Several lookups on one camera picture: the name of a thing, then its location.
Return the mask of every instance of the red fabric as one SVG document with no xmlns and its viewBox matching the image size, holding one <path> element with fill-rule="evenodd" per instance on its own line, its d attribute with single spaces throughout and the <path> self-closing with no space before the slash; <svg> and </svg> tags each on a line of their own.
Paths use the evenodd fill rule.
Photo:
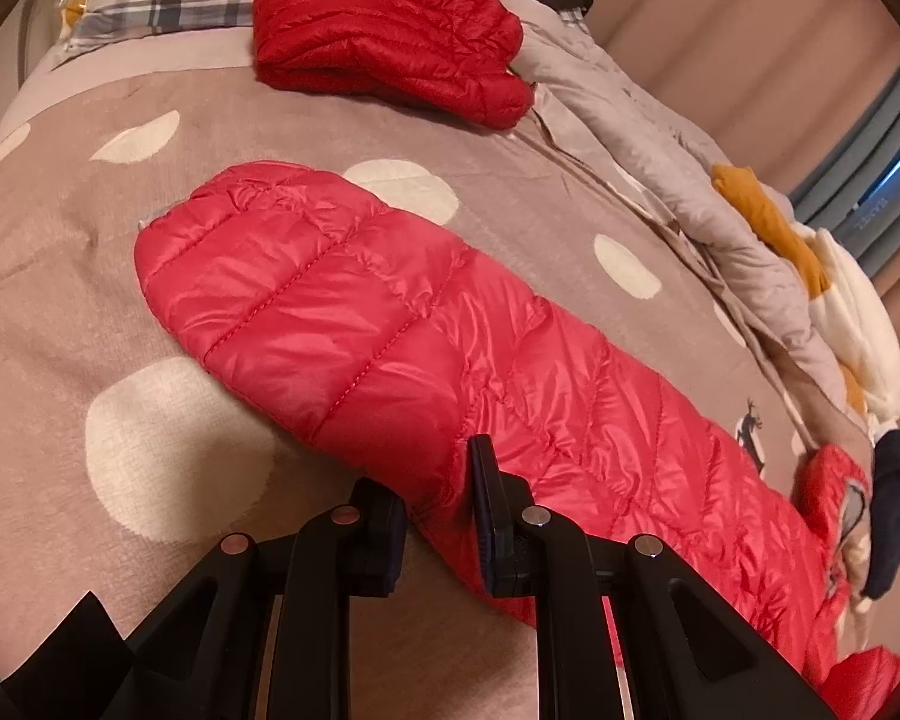
<svg viewBox="0 0 900 720">
<path fill-rule="evenodd" d="M 538 503 L 597 536 L 657 533 L 823 684 L 847 598 L 836 571 L 826 592 L 834 523 L 847 479 L 866 488 L 836 447 L 809 464 L 804 518 L 659 374 L 453 233 L 333 173 L 231 167 L 149 225 L 135 256 L 146 302 L 190 354 L 401 495 L 475 592 L 466 439 L 489 433 Z M 530 601 L 503 605 L 533 621 Z"/>
<path fill-rule="evenodd" d="M 820 691 L 840 720 L 869 720 L 900 682 L 900 656 L 884 647 L 837 664 Z"/>
<path fill-rule="evenodd" d="M 506 69 L 523 29 L 499 0 L 255 0 L 253 38 L 277 89 L 423 102 L 495 129 L 533 104 Z"/>
</svg>

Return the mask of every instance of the white fabric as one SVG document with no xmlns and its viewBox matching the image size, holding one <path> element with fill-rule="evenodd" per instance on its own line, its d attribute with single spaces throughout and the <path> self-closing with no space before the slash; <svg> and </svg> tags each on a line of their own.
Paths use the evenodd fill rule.
<svg viewBox="0 0 900 720">
<path fill-rule="evenodd" d="M 832 282 L 810 301 L 811 322 L 863 389 L 877 442 L 900 419 L 900 342 L 893 322 L 874 285 L 828 230 L 793 226 Z"/>
<path fill-rule="evenodd" d="M 592 37 L 567 29 L 548 7 L 535 0 L 500 1 L 523 25 L 523 45 L 511 69 L 545 84 L 670 210 L 680 229 L 706 249 L 752 319 L 862 432 L 863 421 L 847 405 L 837 359 L 810 320 L 796 272 L 713 189 L 703 165 L 722 155 L 716 143 L 641 89 Z"/>
</svg>

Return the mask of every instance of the metal screw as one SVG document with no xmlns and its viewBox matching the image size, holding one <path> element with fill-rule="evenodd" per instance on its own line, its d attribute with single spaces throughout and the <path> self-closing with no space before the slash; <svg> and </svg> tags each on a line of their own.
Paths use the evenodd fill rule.
<svg viewBox="0 0 900 720">
<path fill-rule="evenodd" d="M 634 547 L 637 552 L 641 555 L 646 555 L 647 557 L 657 557 L 663 552 L 663 542 L 656 536 L 651 536 L 649 533 L 638 536 L 636 541 L 634 541 Z"/>
<path fill-rule="evenodd" d="M 352 525 L 360 520 L 360 509 L 354 506 L 338 506 L 333 509 L 330 519 L 338 525 Z"/>
<path fill-rule="evenodd" d="M 541 525 L 546 525 L 550 522 L 550 512 L 542 506 L 528 506 L 523 509 L 520 516 L 523 517 L 523 521 L 528 525 L 540 527 Z"/>
<path fill-rule="evenodd" d="M 220 549 L 224 555 L 240 555 L 247 552 L 250 547 L 250 539 L 242 533 L 231 533 L 220 542 Z"/>
</svg>

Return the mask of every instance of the curtain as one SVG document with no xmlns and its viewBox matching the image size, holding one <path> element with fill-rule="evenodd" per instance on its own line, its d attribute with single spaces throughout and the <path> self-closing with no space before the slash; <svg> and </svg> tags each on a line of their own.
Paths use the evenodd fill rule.
<svg viewBox="0 0 900 720">
<path fill-rule="evenodd" d="M 786 193 L 900 66 L 879 0 L 594 0 L 586 21 L 637 83 Z"/>
</svg>

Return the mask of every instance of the folded red jacket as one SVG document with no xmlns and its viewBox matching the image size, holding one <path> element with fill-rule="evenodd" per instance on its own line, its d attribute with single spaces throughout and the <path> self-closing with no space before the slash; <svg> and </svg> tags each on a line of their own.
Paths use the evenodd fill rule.
<svg viewBox="0 0 900 720">
<path fill-rule="evenodd" d="M 256 0 L 257 76 L 276 89 L 376 95 L 494 129 L 533 90 L 506 65 L 523 42 L 499 0 Z"/>
</svg>

